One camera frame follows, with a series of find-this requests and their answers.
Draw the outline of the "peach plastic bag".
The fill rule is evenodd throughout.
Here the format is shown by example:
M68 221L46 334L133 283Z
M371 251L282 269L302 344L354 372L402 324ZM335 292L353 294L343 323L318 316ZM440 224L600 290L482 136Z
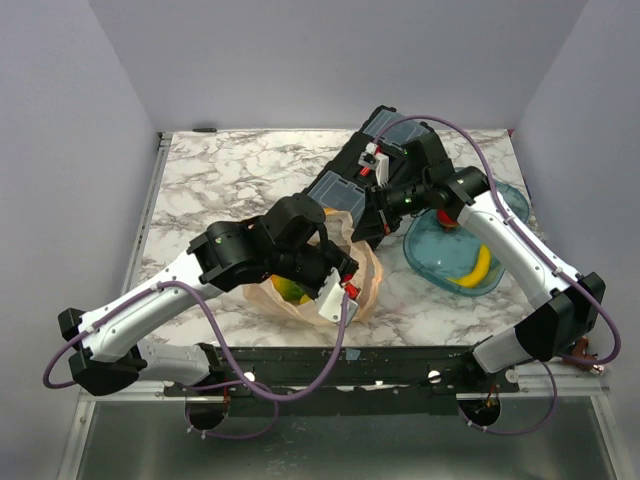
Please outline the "peach plastic bag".
M359 264L357 272L350 280L350 284L359 290L359 294L355 298L359 309L352 321L366 324L373 317L384 273L383 266L366 241L353 242L351 240L354 226L349 212L337 211L328 207L325 207L324 211L328 238ZM243 286L242 291L249 305L267 317L304 322L316 326L328 326L330 323L318 313L314 301L298 304L284 300L271 280L266 280L261 284Z

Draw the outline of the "green red fake mango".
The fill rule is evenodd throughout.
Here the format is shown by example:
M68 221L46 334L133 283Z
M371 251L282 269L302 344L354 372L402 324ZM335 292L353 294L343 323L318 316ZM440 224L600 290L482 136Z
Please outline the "green red fake mango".
M274 289L280 294L284 301L300 305L311 300L303 288L297 283L277 275L272 275L270 279Z

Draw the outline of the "red fake apple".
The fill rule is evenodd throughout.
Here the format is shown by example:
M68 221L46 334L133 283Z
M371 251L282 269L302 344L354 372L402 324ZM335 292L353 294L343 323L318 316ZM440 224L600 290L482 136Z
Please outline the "red fake apple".
M436 220L445 231L454 230L458 227L458 223L450 218L444 210L436 211Z

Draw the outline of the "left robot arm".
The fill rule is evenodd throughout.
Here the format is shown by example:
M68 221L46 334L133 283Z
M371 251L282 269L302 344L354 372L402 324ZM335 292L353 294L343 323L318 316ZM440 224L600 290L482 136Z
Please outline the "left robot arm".
M328 237L323 208L309 196L278 200L265 214L218 221L151 279L92 311L69 308L58 316L73 354L72 381L95 396L119 392L138 380L170 381L201 395L222 380L218 347L158 344L147 335L195 305L239 286L276 275L315 301L318 313L341 328L358 310L346 288L358 263Z

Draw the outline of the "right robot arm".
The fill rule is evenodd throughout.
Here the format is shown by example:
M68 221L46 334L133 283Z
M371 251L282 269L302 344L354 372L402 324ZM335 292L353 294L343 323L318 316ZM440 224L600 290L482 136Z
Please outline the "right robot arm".
M515 326L472 350L460 367L460 379L480 392L496 380L497 371L528 360L548 361L591 331L604 314L604 281L581 274L562 261L507 208L488 170L457 170L435 133L421 135L401 148L413 168L409 181L392 186L384 172L390 158L375 141L368 143L359 164L376 173L367 188L364 224L388 232L404 216L420 210L442 210L473 234L511 273L533 312Z

